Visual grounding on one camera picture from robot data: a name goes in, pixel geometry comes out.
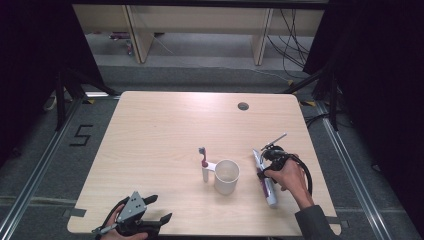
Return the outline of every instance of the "black cable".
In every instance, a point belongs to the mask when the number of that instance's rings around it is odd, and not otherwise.
[[[345,113],[345,111],[337,110],[336,114],[338,114],[338,113]],[[323,113],[323,114],[317,115],[315,117],[307,117],[308,119],[305,118],[306,127],[309,128],[312,125],[312,123],[314,123],[316,120],[318,120],[320,118],[327,118],[329,116],[330,116],[330,113]]]
[[[292,18],[293,18],[293,27],[292,27],[293,39],[294,39],[294,41],[296,43],[297,49],[298,49],[299,54],[300,54],[302,52],[300,48],[303,48],[304,50],[306,50],[306,48],[303,47],[302,44],[299,43],[299,41],[297,41],[297,33],[296,33],[296,9],[292,9]]]
[[[287,54],[287,48],[288,48],[288,46],[290,45],[290,39],[293,37],[293,34],[292,34],[292,28],[290,28],[290,26],[289,26],[289,24],[288,24],[288,22],[287,22],[287,20],[286,20],[286,18],[284,17],[284,14],[283,14],[283,10],[282,9],[280,9],[280,13],[281,13],[281,15],[282,15],[282,17],[283,17],[283,20],[284,20],[284,22],[286,23],[286,26],[287,26],[287,29],[289,30],[289,38],[288,38],[288,40],[287,40],[287,44],[286,44],[286,47],[284,48],[284,54]],[[288,73],[287,72],[287,70],[286,70],[286,65],[285,65],[285,58],[283,58],[283,69],[284,69],[284,72],[287,74],[287,75],[289,75],[290,77],[292,77],[292,78],[300,78],[300,77],[297,77],[297,76],[293,76],[293,75],[291,75],[290,73]]]
[[[283,150],[283,148],[281,148],[280,146],[273,146],[271,149],[266,149],[265,151],[262,152],[261,163],[263,162],[263,158],[272,161],[272,163],[271,163],[270,166],[268,166],[267,168],[265,168],[263,170],[263,172],[260,174],[261,175],[260,178],[266,177],[264,172],[267,171],[267,170],[280,171],[281,169],[284,168],[286,161],[288,159],[292,159],[297,164],[299,164],[299,166],[305,172],[306,179],[308,181],[308,192],[312,196],[312,190],[313,190],[312,176],[311,176],[311,173],[309,172],[309,169],[306,166],[306,164],[302,160],[300,160],[299,157],[297,157],[295,154],[290,154],[290,153],[285,152]]]
[[[292,56],[288,55],[287,53],[285,53],[283,50],[281,50],[281,48],[279,48],[272,40],[269,36],[267,36],[269,42],[271,43],[271,45],[274,47],[274,49],[281,55],[283,55],[283,57],[288,58],[290,61],[292,61],[294,64],[298,65],[299,67],[303,67],[303,64],[299,61],[297,61],[295,58],[293,58]]]
[[[281,38],[281,36],[278,36],[278,38],[280,39],[280,41],[281,42],[283,42],[283,44],[284,45],[287,45],[287,42],[286,41],[284,41],[282,38]],[[295,48],[295,47],[293,47],[293,46],[291,46],[291,45],[289,45],[289,48],[291,48],[291,49],[293,49],[293,50],[296,50],[296,51],[299,51],[299,49],[298,48]],[[302,52],[302,54],[306,54],[306,55],[308,55],[309,54],[309,51],[302,51],[302,50],[300,50],[301,52]]]
[[[295,41],[296,45],[298,45],[299,47],[303,48],[303,50],[305,50],[307,53],[309,53],[309,50],[308,50],[308,49],[306,49],[305,47],[303,47],[303,46],[302,46],[302,44],[300,44],[300,43],[297,41],[297,34],[296,34],[296,30],[294,30],[294,31],[295,31],[295,33],[294,33],[294,35],[293,35],[293,29],[291,29],[291,30],[290,30],[289,24],[287,23],[287,20],[286,20],[286,18],[285,18],[285,16],[284,16],[284,13],[283,13],[283,10],[282,10],[282,9],[280,9],[280,13],[281,13],[281,16],[282,16],[282,17],[283,17],[283,19],[284,19],[284,22],[286,23],[287,29],[289,29],[290,35],[294,36],[294,41]],[[293,24],[293,26],[295,27],[295,26],[296,26],[296,25],[295,25],[296,9],[292,9],[292,18],[293,18],[292,24]]]

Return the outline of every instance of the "wooden table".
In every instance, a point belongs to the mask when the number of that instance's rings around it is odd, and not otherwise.
[[[247,103],[248,110],[240,110]],[[252,149],[282,133],[277,144],[298,153],[312,174],[313,198],[326,216],[336,216],[317,156],[296,98],[245,93],[125,92],[116,107],[87,177],[68,230],[88,233],[100,226],[115,204],[138,191],[159,195],[143,219],[172,212],[162,235],[293,236],[301,235],[294,217],[299,210],[288,192],[278,191],[278,208],[268,207]],[[199,147],[207,159],[232,159],[240,166],[236,190],[220,195],[213,177],[204,183]],[[339,234],[340,225],[332,225]]]

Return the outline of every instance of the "floor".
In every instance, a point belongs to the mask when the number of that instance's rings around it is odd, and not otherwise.
[[[264,60],[261,66],[255,66],[250,48],[250,37],[240,35],[218,34],[158,34],[150,49],[146,63],[139,64],[134,56],[128,54],[128,42],[126,40],[109,39],[110,33],[89,33],[86,35],[94,58],[103,73],[109,67],[115,69],[157,69],[152,74],[152,79],[164,68],[176,68],[181,71],[193,71],[190,69],[204,69],[205,71],[245,70],[276,79],[289,82],[299,81],[305,74],[290,74],[301,71],[301,67],[293,62],[282,58],[268,41],[265,48]],[[277,36],[271,40],[284,49],[283,42]],[[299,42],[305,49],[309,49],[313,38],[299,38]],[[297,61],[301,62],[298,51],[287,49]],[[309,94],[309,90],[300,91]],[[71,128],[77,128],[84,122],[96,121],[96,117],[111,117],[116,101],[98,101],[96,107],[83,104],[79,110],[79,118],[73,120]],[[302,112],[306,117],[315,116],[320,111],[325,111],[325,103],[318,103],[316,107],[302,106]],[[15,198],[21,194],[21,190],[27,184],[28,176],[37,167],[40,158],[43,158],[44,150],[49,147],[49,140],[55,137],[51,126],[55,124],[55,113],[50,111],[42,116],[38,128],[31,133],[31,139],[24,144],[31,149],[31,155],[23,153],[19,158],[28,159],[28,162],[8,162],[0,169],[0,216],[6,216]],[[98,131],[107,128],[108,121],[99,123]],[[339,131],[336,138],[332,138],[331,132],[325,121],[315,122],[309,128],[311,139],[320,160],[321,168],[326,179],[336,212],[342,221],[343,239],[421,239],[411,224],[407,214],[398,202],[384,177],[371,168],[372,158],[362,144],[360,136],[351,125],[348,116],[338,116]],[[337,149],[334,139],[342,139],[342,144],[347,149]],[[62,140],[61,145],[69,145],[73,138],[70,136]],[[101,137],[93,137],[95,144],[100,144]],[[68,159],[69,155],[75,154],[74,150],[60,149],[54,153],[57,159]],[[88,239],[91,236],[74,236],[66,233],[67,210],[75,204],[79,192],[70,186],[82,186],[84,179],[75,179],[72,173],[88,171],[90,162],[83,161],[83,157],[94,157],[95,151],[72,155],[72,162],[53,161],[49,170],[40,176],[40,185],[34,186],[34,197],[28,209],[23,214],[19,225],[14,226],[15,233],[11,239]],[[357,174],[349,174],[349,170],[357,171]],[[359,196],[361,188],[365,188],[368,196]],[[381,217],[383,225],[372,223],[373,216],[364,206],[375,207],[378,217]],[[388,235],[379,234],[379,230]]]

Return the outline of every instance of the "metal rail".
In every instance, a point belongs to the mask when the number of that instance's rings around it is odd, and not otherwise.
[[[324,106],[324,103],[317,102],[317,109],[319,114],[327,113],[327,109]],[[346,171],[346,174],[355,190],[356,196],[364,210],[365,215],[370,222],[371,228],[374,231],[377,239],[385,240],[385,239],[393,239],[390,235],[387,226],[384,222],[383,217],[379,213],[377,206],[372,200],[364,182],[358,171],[356,170],[355,164],[353,163],[350,155],[343,144],[343,141],[337,131],[334,131],[331,123],[328,119],[324,119],[324,126],[327,130],[328,135],[339,155],[339,158],[342,162],[342,165]]]
[[[64,122],[61,129],[55,132],[52,139],[50,140],[49,145],[43,153],[40,161],[26,182],[24,188],[22,189],[19,196],[16,198],[12,208],[9,210],[7,216],[3,219],[0,225],[0,237],[3,240],[8,240],[12,237],[13,232],[19,224],[25,210],[27,209],[32,196],[37,190],[38,186],[43,179],[44,174],[46,173],[50,162],[58,149],[59,143],[61,142],[63,136],[65,135],[69,124],[75,115],[76,111],[82,104],[82,99],[74,99],[69,110],[68,118]]]

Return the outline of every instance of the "white mug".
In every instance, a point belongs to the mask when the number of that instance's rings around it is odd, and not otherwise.
[[[208,182],[209,171],[215,172],[214,186],[219,193],[229,195],[234,192],[240,176],[237,163],[228,159],[221,160],[217,164],[208,162],[208,166],[202,169],[204,182]]]

